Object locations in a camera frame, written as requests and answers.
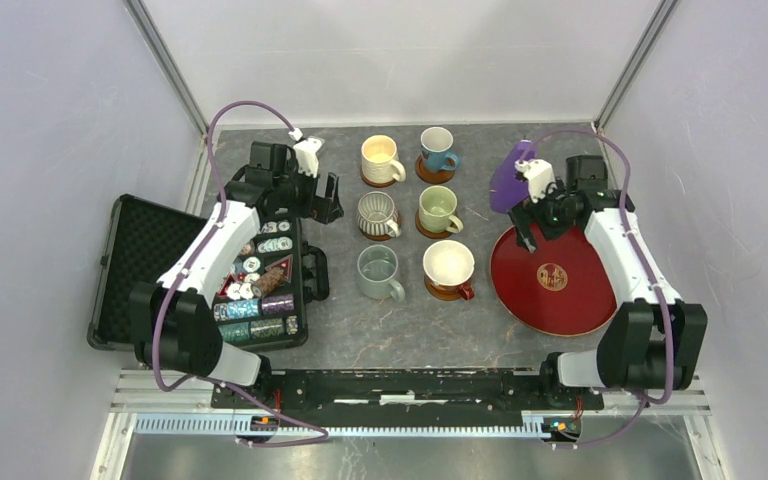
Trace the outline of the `brown wooden coaster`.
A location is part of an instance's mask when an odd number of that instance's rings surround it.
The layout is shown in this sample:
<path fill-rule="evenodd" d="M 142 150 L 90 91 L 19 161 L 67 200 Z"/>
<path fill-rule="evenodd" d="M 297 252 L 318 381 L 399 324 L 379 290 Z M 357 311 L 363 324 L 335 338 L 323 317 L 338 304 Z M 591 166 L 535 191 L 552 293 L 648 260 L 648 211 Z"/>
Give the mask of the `brown wooden coaster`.
<path fill-rule="evenodd" d="M 389 180 L 387 182 L 383 182 L 383 183 L 381 183 L 381 182 L 374 182 L 372 180 L 369 180 L 362 172 L 360 174 L 360 178 L 362 179 L 362 181 L 366 185 L 368 185 L 368 186 L 370 186 L 372 188 L 387 188 L 387 187 L 389 187 L 391 185 L 394 185 L 394 184 L 398 183 L 398 180 L 396 180 L 396 179 L 391 179 L 391 180 Z"/>
<path fill-rule="evenodd" d="M 436 285 L 429 278 L 424 279 L 424 285 L 427 291 L 437 299 L 444 301 L 455 301 L 462 299 L 462 296 L 457 287 Z"/>
<path fill-rule="evenodd" d="M 441 232 L 432 232 L 427 230 L 421 222 L 419 211 L 417 211 L 415 214 L 415 227 L 423 236 L 430 239 L 441 240 L 441 239 L 446 239 L 452 235 L 452 232 L 449 232 L 447 230 L 443 230 Z"/>
<path fill-rule="evenodd" d="M 371 241 L 376 241 L 376 242 L 388 241 L 388 240 L 391 240 L 391 239 L 398 238 L 401 235 L 401 234 L 396 234 L 396 235 L 390 235 L 390 234 L 373 235 L 373 234 L 367 233 L 367 232 L 365 232 L 363 230 L 360 230 L 360 233 L 365 238 L 367 238 L 367 239 L 369 239 Z"/>
<path fill-rule="evenodd" d="M 418 156 L 415 161 L 415 173 L 423 182 L 432 185 L 439 185 L 450 181 L 455 176 L 456 171 L 440 170 L 437 172 L 431 172 L 425 167 L 423 157 Z"/>

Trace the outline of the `grey ribbed mug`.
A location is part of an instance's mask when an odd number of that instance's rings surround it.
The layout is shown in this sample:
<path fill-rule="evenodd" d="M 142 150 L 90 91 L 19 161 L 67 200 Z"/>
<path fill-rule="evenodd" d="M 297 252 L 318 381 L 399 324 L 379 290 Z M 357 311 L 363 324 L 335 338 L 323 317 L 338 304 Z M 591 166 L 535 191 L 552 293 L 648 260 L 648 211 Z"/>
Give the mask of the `grey ribbed mug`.
<path fill-rule="evenodd" d="M 384 192 L 368 192 L 358 202 L 357 225 L 373 235 L 401 234 L 401 216 L 394 199 Z"/>

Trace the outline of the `cream ribbed mug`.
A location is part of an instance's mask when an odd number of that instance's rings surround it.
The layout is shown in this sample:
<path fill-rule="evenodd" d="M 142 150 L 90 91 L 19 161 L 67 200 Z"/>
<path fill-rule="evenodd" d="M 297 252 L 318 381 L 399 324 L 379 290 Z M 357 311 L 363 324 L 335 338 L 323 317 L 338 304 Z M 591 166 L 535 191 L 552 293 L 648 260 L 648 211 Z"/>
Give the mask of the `cream ribbed mug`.
<path fill-rule="evenodd" d="M 391 179 L 404 182 L 407 178 L 395 140 L 386 135 L 368 137 L 361 146 L 361 172 L 374 182 Z"/>

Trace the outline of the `plain grey mug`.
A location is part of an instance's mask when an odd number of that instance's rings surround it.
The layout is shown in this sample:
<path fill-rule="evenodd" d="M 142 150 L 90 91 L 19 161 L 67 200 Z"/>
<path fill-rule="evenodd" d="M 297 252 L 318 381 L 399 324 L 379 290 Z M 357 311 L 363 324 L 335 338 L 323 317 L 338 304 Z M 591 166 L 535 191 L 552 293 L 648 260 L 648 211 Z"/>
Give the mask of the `plain grey mug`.
<path fill-rule="evenodd" d="M 362 250 L 357 258 L 356 272 L 356 283 L 367 297 L 405 301 L 405 289 L 397 279 L 398 257 L 386 245 L 371 245 Z"/>

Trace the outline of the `pale green cup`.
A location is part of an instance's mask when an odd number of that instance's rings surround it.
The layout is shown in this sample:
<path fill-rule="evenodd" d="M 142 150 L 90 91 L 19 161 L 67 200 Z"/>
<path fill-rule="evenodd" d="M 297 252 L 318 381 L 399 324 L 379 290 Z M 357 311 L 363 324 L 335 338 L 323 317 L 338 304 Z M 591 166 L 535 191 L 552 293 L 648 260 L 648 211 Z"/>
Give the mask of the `pale green cup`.
<path fill-rule="evenodd" d="M 457 197 L 449 188 L 434 185 L 426 188 L 419 197 L 418 210 L 423 226 L 432 232 L 447 230 L 461 233 L 463 221 L 457 216 Z"/>

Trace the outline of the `blue white cup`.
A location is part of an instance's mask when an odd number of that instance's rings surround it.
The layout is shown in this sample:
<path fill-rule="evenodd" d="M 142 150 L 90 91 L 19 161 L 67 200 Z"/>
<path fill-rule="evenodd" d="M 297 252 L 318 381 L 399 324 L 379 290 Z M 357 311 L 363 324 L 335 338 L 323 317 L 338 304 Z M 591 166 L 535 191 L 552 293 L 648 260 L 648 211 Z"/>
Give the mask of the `blue white cup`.
<path fill-rule="evenodd" d="M 432 173 L 453 172 L 460 166 L 460 158 L 453 152 L 454 135 L 444 127 L 425 129 L 420 136 L 425 168 Z"/>

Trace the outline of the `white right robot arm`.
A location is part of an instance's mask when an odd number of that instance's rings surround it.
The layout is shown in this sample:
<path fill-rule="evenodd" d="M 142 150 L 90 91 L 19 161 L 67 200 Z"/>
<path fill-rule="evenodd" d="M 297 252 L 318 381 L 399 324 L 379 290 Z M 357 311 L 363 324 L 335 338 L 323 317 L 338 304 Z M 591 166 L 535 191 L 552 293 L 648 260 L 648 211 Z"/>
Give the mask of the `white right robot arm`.
<path fill-rule="evenodd" d="M 496 208 L 509 216 L 518 246 L 537 251 L 535 235 L 547 241 L 571 228 L 601 261 L 616 312 L 594 350 L 553 354 L 551 372 L 537 382 L 540 400 L 551 408 L 572 401 L 578 388 L 662 389 L 663 403 L 687 389 L 707 329 L 700 304 L 685 302 L 657 268 L 638 230 L 628 194 L 610 187 L 605 160 L 578 155 L 566 160 L 565 179 L 529 153 L 513 152 L 491 182 Z"/>

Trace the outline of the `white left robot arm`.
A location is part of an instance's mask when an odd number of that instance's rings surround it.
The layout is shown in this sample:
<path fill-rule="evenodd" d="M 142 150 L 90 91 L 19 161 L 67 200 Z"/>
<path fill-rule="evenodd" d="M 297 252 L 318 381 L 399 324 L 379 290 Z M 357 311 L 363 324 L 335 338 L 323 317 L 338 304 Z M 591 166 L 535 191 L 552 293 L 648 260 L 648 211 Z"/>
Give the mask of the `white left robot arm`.
<path fill-rule="evenodd" d="M 254 142 L 247 165 L 225 184 L 212 213 L 181 258 L 153 282 L 139 282 L 129 295 L 131 340 L 138 361 L 152 368 L 236 384 L 250 407 L 266 405 L 273 379 L 261 372 L 260 356 L 221 337 L 212 303 L 233 259 L 261 230 L 269 216 L 292 216 L 331 223 L 344 214 L 339 179 L 327 177 L 317 195 L 318 137 L 293 145 Z"/>

